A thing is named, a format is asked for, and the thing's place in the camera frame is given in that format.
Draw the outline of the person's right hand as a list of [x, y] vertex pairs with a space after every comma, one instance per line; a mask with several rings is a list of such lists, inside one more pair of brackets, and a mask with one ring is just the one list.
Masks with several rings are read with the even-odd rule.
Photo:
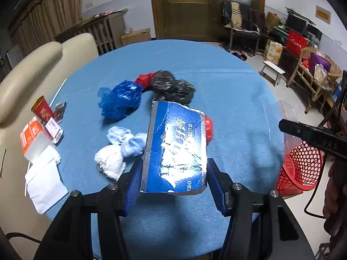
[[323, 215], [324, 230], [332, 237], [337, 236], [340, 227], [346, 226], [346, 165], [337, 158], [328, 172]]

